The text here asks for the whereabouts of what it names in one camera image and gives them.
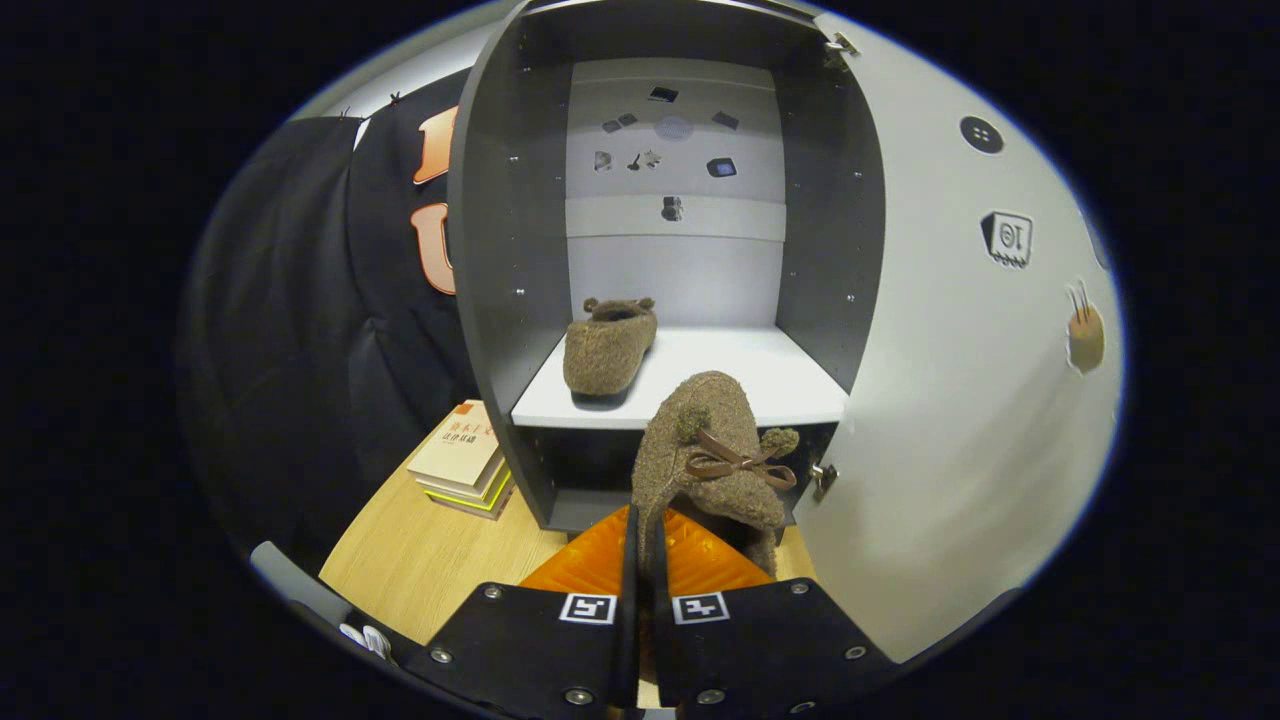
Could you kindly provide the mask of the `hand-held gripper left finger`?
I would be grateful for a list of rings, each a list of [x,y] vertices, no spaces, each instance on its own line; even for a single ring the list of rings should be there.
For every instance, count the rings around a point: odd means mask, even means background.
[[[614,588],[558,592],[484,582],[404,662],[442,702],[481,719],[621,719],[637,693],[637,519],[623,506],[590,532],[607,539]]]

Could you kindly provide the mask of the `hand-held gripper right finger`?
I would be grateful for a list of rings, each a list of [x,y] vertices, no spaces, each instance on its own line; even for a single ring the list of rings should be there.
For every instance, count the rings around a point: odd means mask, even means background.
[[[652,666],[680,719],[849,719],[900,669],[817,580],[774,582],[669,510],[652,524]]]

